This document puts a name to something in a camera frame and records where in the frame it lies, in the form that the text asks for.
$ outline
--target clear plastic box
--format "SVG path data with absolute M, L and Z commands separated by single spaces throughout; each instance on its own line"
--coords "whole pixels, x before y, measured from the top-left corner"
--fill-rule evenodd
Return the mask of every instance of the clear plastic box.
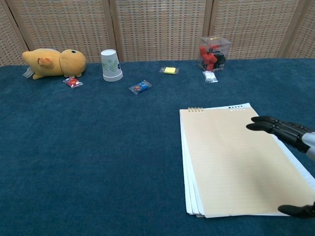
M 231 42 L 221 36 L 201 37 L 199 67 L 205 71 L 223 70 L 230 48 Z

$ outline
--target blue candy wrapper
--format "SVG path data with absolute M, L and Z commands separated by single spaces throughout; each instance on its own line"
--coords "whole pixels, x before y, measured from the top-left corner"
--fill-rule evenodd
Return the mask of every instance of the blue candy wrapper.
M 144 80 L 134 86 L 129 87 L 129 89 L 131 92 L 137 95 L 138 93 L 143 92 L 144 90 L 147 90 L 151 87 L 152 85 L 148 81 Z

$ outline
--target red candy wrapper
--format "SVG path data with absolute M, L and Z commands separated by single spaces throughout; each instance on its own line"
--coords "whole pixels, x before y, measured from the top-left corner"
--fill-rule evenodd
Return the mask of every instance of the red candy wrapper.
M 66 85 L 69 85 L 70 88 L 76 88 L 83 85 L 82 82 L 78 81 L 74 76 L 71 76 L 63 81 Z

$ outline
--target paper cup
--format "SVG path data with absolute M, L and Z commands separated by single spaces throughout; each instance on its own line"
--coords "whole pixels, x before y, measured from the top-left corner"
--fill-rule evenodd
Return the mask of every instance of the paper cup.
M 107 49 L 100 53 L 103 67 L 103 79 L 106 81 L 118 81 L 123 77 L 117 53 L 114 49 Z

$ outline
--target beige notebook cover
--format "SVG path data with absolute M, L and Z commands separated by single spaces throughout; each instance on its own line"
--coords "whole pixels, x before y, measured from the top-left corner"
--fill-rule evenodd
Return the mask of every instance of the beige notebook cover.
M 204 215 L 272 214 L 315 192 L 272 135 L 246 129 L 252 108 L 180 110 Z

